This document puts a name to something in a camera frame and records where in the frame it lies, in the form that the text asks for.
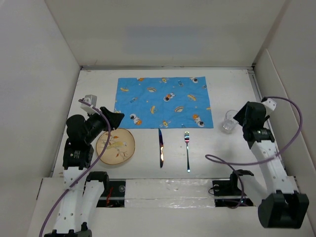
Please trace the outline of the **blue space-print cloth placemat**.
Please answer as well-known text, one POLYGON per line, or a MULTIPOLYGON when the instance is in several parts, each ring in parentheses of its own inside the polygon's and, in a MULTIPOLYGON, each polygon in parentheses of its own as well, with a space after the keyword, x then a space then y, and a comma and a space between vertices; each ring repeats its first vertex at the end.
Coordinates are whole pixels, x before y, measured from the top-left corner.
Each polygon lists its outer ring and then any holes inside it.
POLYGON ((119 78, 114 111, 125 129, 214 127, 205 77, 119 78))

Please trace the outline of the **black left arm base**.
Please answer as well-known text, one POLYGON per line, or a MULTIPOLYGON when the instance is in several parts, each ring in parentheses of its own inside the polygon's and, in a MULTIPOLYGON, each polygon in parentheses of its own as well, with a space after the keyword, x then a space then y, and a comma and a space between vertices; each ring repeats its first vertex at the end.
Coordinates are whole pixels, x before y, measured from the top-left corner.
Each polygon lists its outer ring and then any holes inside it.
POLYGON ((125 179, 110 179, 107 189, 101 194, 97 207, 120 208, 125 206, 125 179))

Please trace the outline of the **round bird-painted plate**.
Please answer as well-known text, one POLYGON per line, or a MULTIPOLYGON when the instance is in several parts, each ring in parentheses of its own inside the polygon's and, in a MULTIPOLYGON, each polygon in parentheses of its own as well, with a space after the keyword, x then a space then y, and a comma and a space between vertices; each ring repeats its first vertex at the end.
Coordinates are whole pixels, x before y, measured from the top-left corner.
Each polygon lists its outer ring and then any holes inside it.
POLYGON ((118 165, 130 159, 135 152, 135 139, 127 129, 111 131, 109 143, 100 160, 107 165, 118 165))

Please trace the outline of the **iridescent table knife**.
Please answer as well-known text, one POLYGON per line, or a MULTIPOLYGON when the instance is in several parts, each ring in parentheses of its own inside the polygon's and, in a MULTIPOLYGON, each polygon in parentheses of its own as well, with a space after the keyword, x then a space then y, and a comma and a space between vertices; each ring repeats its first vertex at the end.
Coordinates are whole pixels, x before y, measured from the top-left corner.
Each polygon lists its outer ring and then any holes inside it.
POLYGON ((164 145, 163 145, 162 132, 160 128, 158 129, 158 139, 159 139, 159 156, 160 156, 159 165, 160 165, 160 168, 162 168, 163 163, 164 163, 164 154, 163 154, 164 145))

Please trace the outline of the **iridescent fork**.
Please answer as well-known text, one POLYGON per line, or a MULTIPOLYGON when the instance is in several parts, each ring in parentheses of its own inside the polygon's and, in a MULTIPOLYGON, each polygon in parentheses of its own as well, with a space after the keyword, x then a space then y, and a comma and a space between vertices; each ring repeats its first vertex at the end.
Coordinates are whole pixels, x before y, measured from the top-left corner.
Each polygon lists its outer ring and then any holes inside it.
POLYGON ((186 153, 187 153, 187 172, 190 173, 190 161, 189 161, 189 141, 190 141, 190 133, 185 131, 184 133, 184 141, 186 143, 186 153))

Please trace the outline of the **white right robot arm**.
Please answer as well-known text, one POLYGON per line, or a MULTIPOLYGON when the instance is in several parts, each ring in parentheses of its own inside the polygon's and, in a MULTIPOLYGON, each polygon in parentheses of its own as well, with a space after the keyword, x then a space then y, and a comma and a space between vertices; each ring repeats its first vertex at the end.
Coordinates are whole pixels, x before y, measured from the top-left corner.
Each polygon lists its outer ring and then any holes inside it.
POLYGON ((266 185, 261 186, 251 172, 240 170, 240 177, 230 180, 228 188, 235 195, 245 192, 258 208, 262 227, 299 229, 307 213, 309 199, 293 188, 278 159, 275 138, 264 127, 276 105, 272 99, 262 103, 247 102, 234 116, 242 127, 244 140, 257 159, 266 185))

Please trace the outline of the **clear plastic cup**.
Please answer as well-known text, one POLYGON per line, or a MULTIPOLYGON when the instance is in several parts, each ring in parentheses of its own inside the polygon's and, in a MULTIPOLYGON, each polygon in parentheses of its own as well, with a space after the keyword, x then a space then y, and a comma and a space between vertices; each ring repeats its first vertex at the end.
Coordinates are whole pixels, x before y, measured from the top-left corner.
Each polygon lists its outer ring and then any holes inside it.
POLYGON ((236 110, 229 110, 226 112, 224 120, 221 123, 221 128, 225 133, 232 133, 238 125, 238 122, 234 119, 234 116, 238 113, 236 110))

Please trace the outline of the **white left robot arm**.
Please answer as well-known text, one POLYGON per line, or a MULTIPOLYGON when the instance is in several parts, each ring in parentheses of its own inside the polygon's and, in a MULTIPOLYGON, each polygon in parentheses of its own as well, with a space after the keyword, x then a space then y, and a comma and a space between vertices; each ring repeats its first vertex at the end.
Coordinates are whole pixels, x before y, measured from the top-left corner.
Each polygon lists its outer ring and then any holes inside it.
POLYGON ((92 141, 102 132, 111 133, 124 118, 105 107, 86 108, 88 118, 73 115, 66 121, 67 140, 63 155, 64 191, 48 213, 39 236, 90 237, 91 219, 101 196, 110 191, 107 172, 91 171, 92 141))

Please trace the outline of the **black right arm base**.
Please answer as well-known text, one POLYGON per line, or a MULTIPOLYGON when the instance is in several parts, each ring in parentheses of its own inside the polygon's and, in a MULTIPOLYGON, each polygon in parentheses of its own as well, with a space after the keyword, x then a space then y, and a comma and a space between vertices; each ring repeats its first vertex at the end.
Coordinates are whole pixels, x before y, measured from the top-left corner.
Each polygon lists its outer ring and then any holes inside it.
POLYGON ((239 179, 236 173, 240 177, 242 175, 254 176, 251 171, 239 169, 236 172, 233 171, 228 179, 213 180, 208 193, 215 198, 214 203, 216 207, 234 209, 239 203, 239 207, 254 206, 246 194, 241 197, 241 188, 238 187, 239 179))

